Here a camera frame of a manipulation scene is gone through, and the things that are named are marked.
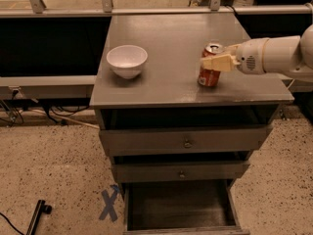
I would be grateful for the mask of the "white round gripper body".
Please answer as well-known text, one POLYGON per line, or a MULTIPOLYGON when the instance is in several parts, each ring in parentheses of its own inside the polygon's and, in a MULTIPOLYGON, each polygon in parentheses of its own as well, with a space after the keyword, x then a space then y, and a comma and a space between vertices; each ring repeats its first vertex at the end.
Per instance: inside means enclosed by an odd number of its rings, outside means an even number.
POLYGON ((236 51, 237 68, 245 74, 264 74, 263 55, 268 38, 255 38, 242 43, 236 51))

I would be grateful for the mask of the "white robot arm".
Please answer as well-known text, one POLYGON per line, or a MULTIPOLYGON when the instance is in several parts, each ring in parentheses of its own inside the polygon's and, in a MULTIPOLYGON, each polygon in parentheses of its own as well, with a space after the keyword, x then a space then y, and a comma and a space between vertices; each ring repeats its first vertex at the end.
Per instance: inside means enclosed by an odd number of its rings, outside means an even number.
POLYGON ((279 73, 289 78, 313 81, 313 25, 302 35, 254 38, 231 45, 216 55, 201 58, 205 70, 245 74, 279 73))

